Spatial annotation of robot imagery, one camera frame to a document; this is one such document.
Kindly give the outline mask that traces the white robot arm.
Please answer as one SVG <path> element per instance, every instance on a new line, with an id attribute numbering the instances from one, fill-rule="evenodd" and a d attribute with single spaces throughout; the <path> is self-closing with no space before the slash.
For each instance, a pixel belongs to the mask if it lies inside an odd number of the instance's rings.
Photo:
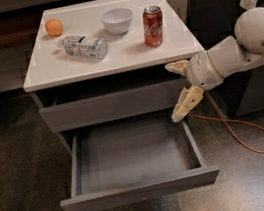
<path id="1" fill-rule="evenodd" d="M 208 51 L 166 64 L 166 70 L 185 76 L 191 84 L 180 92 L 172 121 L 184 119 L 206 91 L 221 85 L 228 76 L 264 65 L 264 7 L 245 11 L 234 30 L 234 37 L 230 35 Z"/>

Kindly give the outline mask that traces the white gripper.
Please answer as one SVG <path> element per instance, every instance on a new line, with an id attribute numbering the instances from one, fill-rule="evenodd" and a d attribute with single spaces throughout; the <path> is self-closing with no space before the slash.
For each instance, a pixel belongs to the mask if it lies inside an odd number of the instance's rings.
<path id="1" fill-rule="evenodd" d="M 174 122 L 180 122 L 201 102 L 204 98 L 204 91 L 210 91 L 221 85 L 224 80 L 212 66 L 208 53 L 205 51 L 193 56 L 189 61 L 185 59 L 166 64 L 165 69 L 187 76 L 190 84 L 193 85 L 188 89 L 183 88 L 180 92 L 171 116 Z"/>

